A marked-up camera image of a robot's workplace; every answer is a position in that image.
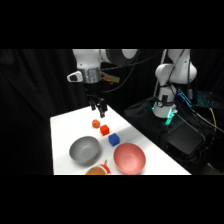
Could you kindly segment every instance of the small block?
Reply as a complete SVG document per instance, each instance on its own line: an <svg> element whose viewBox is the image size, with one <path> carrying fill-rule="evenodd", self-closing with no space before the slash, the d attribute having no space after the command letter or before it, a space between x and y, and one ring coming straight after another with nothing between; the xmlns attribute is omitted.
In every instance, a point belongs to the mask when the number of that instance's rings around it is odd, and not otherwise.
<svg viewBox="0 0 224 224"><path fill-rule="evenodd" d="M110 129L107 127L107 125L100 127L100 131L103 136L110 134Z"/></svg>
<svg viewBox="0 0 224 224"><path fill-rule="evenodd" d="M117 136L117 134L110 135L109 142L112 146L116 146L120 144L120 138Z"/></svg>
<svg viewBox="0 0 224 224"><path fill-rule="evenodd" d="M100 127L100 122L98 120L93 121L93 127L94 128L99 128Z"/></svg>

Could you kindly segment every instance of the red bowl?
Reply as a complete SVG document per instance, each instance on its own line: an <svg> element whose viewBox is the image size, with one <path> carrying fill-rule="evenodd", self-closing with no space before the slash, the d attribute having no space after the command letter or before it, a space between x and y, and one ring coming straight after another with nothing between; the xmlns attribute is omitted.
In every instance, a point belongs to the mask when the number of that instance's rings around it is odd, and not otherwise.
<svg viewBox="0 0 224 224"><path fill-rule="evenodd" d="M137 175L144 169L146 157L137 145L126 143L116 148L114 162L122 173Z"/></svg>

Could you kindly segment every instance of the blue cube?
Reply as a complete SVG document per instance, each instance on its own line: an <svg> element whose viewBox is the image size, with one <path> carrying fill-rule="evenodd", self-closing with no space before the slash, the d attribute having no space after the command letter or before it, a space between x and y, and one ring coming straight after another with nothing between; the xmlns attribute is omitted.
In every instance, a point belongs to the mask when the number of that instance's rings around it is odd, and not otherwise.
<svg viewBox="0 0 224 224"><path fill-rule="evenodd" d="M120 144L120 138L116 134L110 135L109 142L112 146L116 146Z"/></svg>

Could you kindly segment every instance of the green light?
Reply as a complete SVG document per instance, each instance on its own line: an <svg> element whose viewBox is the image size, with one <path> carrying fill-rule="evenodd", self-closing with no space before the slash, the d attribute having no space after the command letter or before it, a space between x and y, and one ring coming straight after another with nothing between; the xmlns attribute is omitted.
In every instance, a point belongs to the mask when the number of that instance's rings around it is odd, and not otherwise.
<svg viewBox="0 0 224 224"><path fill-rule="evenodd" d="M170 125L171 121L172 121L172 119L167 119L165 125L167 125L167 126Z"/></svg>
<svg viewBox="0 0 224 224"><path fill-rule="evenodd" d="M174 115L175 114L173 113L173 109L170 109L169 114L167 116L167 121L166 121L165 125L167 125L167 126L170 125Z"/></svg>
<svg viewBox="0 0 224 224"><path fill-rule="evenodd" d="M152 110L154 110L154 109L155 109L155 106L156 106L156 103L154 104L154 107L152 108Z"/></svg>

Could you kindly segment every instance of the orange cube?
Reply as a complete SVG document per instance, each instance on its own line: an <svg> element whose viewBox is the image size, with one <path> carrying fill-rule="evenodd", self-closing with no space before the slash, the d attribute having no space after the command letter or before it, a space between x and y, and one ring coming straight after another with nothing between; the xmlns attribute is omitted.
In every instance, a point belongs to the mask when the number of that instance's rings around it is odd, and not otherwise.
<svg viewBox="0 0 224 224"><path fill-rule="evenodd" d="M100 127L100 131L103 136L110 134L110 129L107 127L107 125Z"/></svg>
<svg viewBox="0 0 224 224"><path fill-rule="evenodd" d="M93 127L94 128L99 128L100 127L100 122L98 120L93 121Z"/></svg>

